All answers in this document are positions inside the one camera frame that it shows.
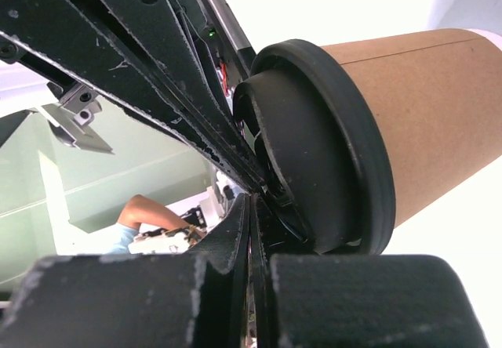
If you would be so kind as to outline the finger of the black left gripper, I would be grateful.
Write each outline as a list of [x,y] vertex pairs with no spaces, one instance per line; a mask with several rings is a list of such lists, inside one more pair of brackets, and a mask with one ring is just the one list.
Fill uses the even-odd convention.
[[216,72],[203,65],[174,0],[100,0],[132,41],[137,67],[170,105],[168,129],[239,183],[264,183],[264,171],[222,100]]
[[[195,42],[184,23],[203,65],[211,66],[206,44]],[[1,37],[29,53],[35,70],[55,83],[73,79],[134,118],[172,133],[164,123],[175,116],[171,106],[130,63],[132,41],[100,0],[1,0]]]

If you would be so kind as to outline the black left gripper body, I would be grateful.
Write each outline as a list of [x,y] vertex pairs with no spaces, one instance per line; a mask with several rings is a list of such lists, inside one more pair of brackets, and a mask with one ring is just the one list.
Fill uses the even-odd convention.
[[211,59],[212,74],[230,101],[235,87],[249,77],[255,51],[227,0],[170,0],[184,12],[195,42],[204,42]]

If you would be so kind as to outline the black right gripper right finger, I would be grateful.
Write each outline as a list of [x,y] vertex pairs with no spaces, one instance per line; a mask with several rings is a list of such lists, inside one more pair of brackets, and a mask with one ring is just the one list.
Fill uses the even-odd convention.
[[260,197],[249,215],[258,346],[487,346],[460,278],[443,259],[319,256]]

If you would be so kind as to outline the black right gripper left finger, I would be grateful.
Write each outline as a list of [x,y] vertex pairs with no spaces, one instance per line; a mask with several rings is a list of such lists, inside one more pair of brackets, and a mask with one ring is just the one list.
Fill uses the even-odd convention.
[[249,196],[181,254],[40,259],[1,320],[4,347],[242,347]]

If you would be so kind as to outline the black plastic cup lid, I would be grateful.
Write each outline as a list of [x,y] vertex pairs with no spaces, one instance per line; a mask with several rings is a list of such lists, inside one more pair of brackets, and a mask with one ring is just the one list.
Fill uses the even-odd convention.
[[362,92],[335,58],[291,39],[262,49],[235,90],[264,194],[312,251],[378,255],[396,217],[390,159]]

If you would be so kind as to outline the single brown paper cup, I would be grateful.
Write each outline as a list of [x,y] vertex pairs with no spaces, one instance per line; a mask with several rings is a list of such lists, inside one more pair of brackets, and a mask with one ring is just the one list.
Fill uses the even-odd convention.
[[436,29],[326,45],[368,104],[402,224],[501,155],[501,36]]

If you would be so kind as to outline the person forearm in background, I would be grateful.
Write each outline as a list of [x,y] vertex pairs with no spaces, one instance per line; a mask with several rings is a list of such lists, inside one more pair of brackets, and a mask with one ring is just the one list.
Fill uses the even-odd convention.
[[117,223],[134,230],[139,230],[142,224],[166,230],[176,230],[190,226],[189,223],[164,205],[140,194],[133,196],[125,204]]

